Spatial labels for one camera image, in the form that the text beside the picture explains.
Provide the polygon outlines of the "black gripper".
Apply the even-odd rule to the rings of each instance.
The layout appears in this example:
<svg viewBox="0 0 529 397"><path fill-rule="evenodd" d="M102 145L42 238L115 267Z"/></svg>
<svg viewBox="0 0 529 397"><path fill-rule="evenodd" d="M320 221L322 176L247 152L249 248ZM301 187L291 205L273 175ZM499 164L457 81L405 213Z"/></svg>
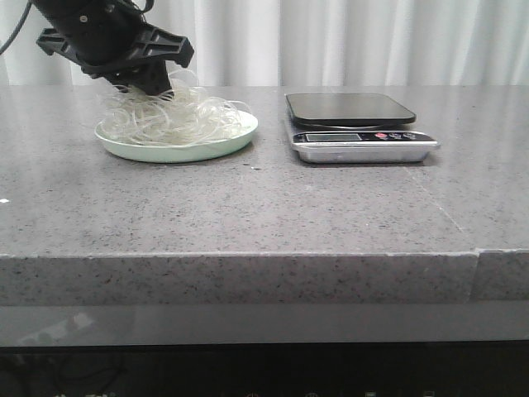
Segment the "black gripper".
<svg viewBox="0 0 529 397"><path fill-rule="evenodd" d="M44 29L36 44L47 55L57 54L77 64L94 79L150 95L169 87L168 61L186 68L194 54L187 37L138 18L65 18Z"/></svg>

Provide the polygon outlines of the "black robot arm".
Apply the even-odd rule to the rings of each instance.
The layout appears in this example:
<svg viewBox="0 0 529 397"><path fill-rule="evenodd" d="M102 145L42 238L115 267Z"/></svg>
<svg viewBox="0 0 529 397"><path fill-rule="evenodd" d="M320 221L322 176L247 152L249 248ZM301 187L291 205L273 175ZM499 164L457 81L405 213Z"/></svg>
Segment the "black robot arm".
<svg viewBox="0 0 529 397"><path fill-rule="evenodd" d="M187 68L194 49L189 39L153 26L146 1L33 1L51 24L36 44L47 54L75 63L93 79L105 79L121 91L137 88L147 95L171 89L168 61Z"/></svg>

